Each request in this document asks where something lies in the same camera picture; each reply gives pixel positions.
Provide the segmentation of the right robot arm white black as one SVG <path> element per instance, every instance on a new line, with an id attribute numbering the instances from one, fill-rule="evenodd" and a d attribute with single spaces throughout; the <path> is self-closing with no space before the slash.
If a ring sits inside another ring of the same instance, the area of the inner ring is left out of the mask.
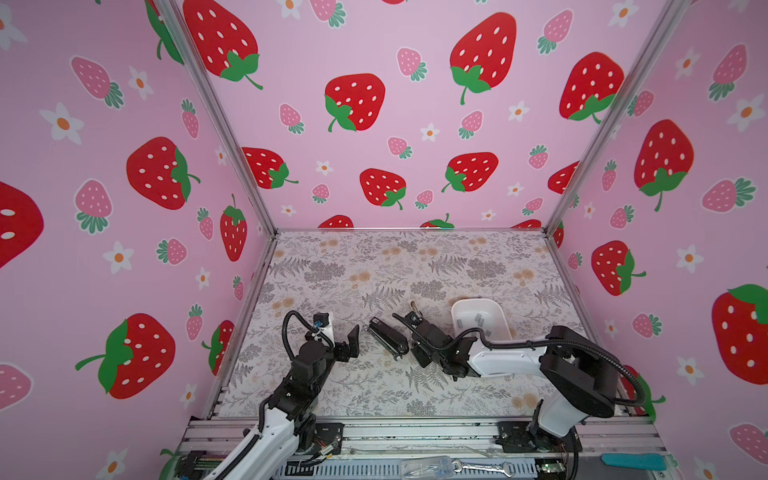
<path id="1" fill-rule="evenodd" d="M 619 405 L 642 407 L 647 400 L 637 375 L 566 326 L 552 327 L 541 339 L 503 343 L 491 341 L 481 327 L 448 335 L 417 308 L 392 317 L 411 332 L 418 363 L 434 363 L 453 380 L 523 374 L 548 380 L 554 391 L 537 403 L 522 442 L 533 450 L 563 445 L 572 455 L 570 479 L 579 469 L 576 426 L 589 417 L 611 418 Z"/>

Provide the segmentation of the black stapler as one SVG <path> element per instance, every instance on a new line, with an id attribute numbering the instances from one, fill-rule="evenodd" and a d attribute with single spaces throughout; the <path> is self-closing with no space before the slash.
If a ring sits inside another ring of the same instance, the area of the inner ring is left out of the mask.
<path id="1" fill-rule="evenodd" d="M 400 360 L 409 353 L 409 344 L 405 335 L 378 317 L 373 317 L 369 321 L 367 331 L 392 354 L 395 360 Z"/>

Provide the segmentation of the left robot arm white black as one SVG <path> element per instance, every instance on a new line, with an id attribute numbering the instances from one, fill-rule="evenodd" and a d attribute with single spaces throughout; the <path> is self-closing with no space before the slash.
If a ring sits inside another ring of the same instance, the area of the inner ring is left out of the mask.
<path id="1" fill-rule="evenodd" d="M 290 310 L 280 334 L 290 369 L 259 404 L 257 425 L 207 475 L 209 479 L 270 479 L 294 454 L 308 450 L 315 434 L 314 409 L 334 365 L 360 353 L 360 327 L 336 342 L 332 315 L 325 312 L 308 321 Z"/>

